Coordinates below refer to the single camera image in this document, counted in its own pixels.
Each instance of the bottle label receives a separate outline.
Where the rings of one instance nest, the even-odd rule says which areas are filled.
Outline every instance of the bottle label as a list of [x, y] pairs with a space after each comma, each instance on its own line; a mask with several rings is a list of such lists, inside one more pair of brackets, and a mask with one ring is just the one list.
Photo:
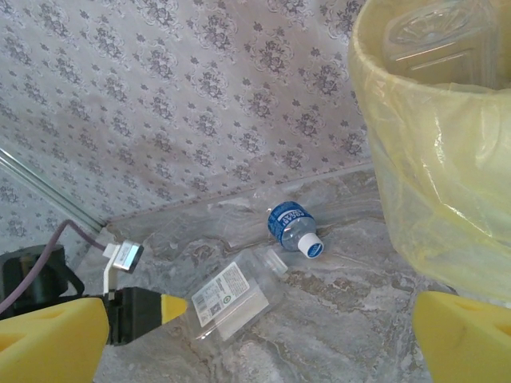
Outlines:
[[249, 288], [250, 285], [236, 262], [227, 266], [192, 296], [200, 326], [206, 326]]
[[294, 220], [303, 217], [312, 218], [298, 203], [292, 201], [281, 203], [271, 211], [268, 218], [268, 230], [282, 244], [284, 229]]

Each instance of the yellow plastic bag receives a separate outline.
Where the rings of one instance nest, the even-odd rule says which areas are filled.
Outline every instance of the yellow plastic bag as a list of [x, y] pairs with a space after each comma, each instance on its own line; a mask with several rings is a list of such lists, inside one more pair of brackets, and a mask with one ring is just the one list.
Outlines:
[[[492, 3], [499, 74], [511, 79], [511, 0]], [[428, 86], [389, 74], [383, 31], [417, 4], [368, 0], [349, 54], [390, 237], [423, 274], [511, 302], [511, 89]]]

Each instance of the patterned wallpaper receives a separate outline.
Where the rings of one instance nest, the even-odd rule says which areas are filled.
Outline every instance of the patterned wallpaper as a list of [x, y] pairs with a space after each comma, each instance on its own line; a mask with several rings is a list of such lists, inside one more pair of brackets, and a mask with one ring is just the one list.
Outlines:
[[[0, 255], [22, 247], [44, 245], [66, 217], [0, 168]], [[59, 240], [71, 267], [89, 246], [72, 229]]]
[[369, 161], [359, 0], [0, 0], [0, 136], [103, 219]]

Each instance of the plastic water bottle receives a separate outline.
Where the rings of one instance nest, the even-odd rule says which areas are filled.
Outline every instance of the plastic water bottle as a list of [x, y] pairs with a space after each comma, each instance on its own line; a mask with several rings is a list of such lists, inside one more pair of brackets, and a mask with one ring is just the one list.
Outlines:
[[309, 259], [323, 252], [323, 242], [316, 235], [316, 222], [299, 203], [288, 200], [278, 188], [260, 191], [255, 196], [258, 199], [266, 197], [267, 200], [277, 200], [277, 204], [267, 209], [267, 225], [284, 249], [301, 251]]

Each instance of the marble floor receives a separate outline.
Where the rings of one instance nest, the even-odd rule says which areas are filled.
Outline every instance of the marble floor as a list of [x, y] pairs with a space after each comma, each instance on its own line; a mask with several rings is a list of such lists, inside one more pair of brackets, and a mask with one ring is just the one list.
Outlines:
[[[253, 192], [111, 223], [98, 241], [145, 245], [122, 286], [187, 297], [240, 250], [272, 247], [289, 266], [283, 301], [211, 355], [182, 320], [122, 347], [107, 346], [103, 382], [430, 382], [411, 329], [417, 294], [445, 287], [417, 275], [393, 249], [370, 167], [284, 185], [317, 219], [320, 258], [285, 253], [267, 234]], [[77, 273], [101, 290], [105, 260], [91, 250]]]

